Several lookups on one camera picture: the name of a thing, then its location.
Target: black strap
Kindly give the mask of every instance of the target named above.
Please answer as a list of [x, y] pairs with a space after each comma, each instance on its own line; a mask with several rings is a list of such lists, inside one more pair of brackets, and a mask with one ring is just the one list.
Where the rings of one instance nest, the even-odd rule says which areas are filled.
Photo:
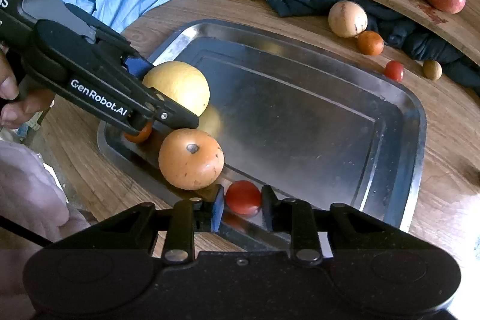
[[41, 247], [46, 247], [53, 243], [50, 240], [45, 239], [43, 236], [37, 235], [29, 229], [23, 228], [21, 225], [14, 223], [12, 220], [3, 216], [0, 216], [0, 227], [20, 236], [21, 238], [31, 241], [32, 243], [38, 244]]

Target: orange tomato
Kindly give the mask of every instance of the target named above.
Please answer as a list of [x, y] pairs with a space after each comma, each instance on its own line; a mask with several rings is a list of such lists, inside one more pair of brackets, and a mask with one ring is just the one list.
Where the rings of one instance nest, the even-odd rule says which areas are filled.
[[126, 138], [128, 141], [131, 141], [132, 143], [140, 144], [140, 143], [143, 143], [145, 140], [147, 140], [150, 137], [151, 133], [152, 133], [152, 123], [149, 122], [147, 123], [147, 125], [143, 127], [143, 129], [140, 131], [138, 136], [132, 136], [132, 135], [129, 135], [128, 133], [123, 132], [123, 137]]
[[374, 31], [363, 31], [358, 35], [357, 46], [364, 55], [377, 56], [383, 51], [383, 38]]

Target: human hand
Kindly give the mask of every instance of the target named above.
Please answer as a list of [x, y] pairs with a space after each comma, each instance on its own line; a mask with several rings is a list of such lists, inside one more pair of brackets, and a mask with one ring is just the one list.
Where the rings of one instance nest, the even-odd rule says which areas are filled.
[[[14, 100], [18, 94], [18, 84], [14, 72], [5, 57], [5, 48], [0, 48], [0, 97]], [[24, 100], [6, 104], [1, 110], [0, 125], [16, 129], [28, 121], [36, 112], [49, 108], [54, 93], [46, 88], [30, 91]]]

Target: screw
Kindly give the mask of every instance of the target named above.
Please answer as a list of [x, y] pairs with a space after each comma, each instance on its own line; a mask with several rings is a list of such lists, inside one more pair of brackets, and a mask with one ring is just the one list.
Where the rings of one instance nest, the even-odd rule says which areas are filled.
[[248, 260], [245, 259], [245, 258], [238, 258], [237, 259], [237, 264], [239, 266], [246, 266], [246, 265], [248, 265]]
[[188, 252], [184, 250], [168, 250], [164, 257], [169, 262], [181, 263], [187, 260]]
[[315, 262], [320, 259], [320, 254], [316, 250], [300, 250], [297, 251], [297, 258], [304, 262]]

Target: metal tray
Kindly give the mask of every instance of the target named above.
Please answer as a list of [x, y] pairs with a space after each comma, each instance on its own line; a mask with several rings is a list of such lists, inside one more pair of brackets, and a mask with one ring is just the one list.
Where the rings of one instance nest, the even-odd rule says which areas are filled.
[[[297, 40], [219, 20], [192, 22], [148, 58], [181, 60], [210, 86], [200, 128], [225, 153], [217, 183], [270, 184], [279, 198], [328, 209], [344, 202], [408, 230], [422, 174], [426, 118], [418, 98], [383, 75]], [[155, 123], [147, 143], [129, 143], [102, 123], [100, 151], [148, 191], [173, 204], [192, 193], [173, 188], [158, 169], [170, 132]], [[208, 198], [211, 191], [200, 192]], [[226, 214], [223, 234], [250, 250], [285, 247], [261, 215]]]

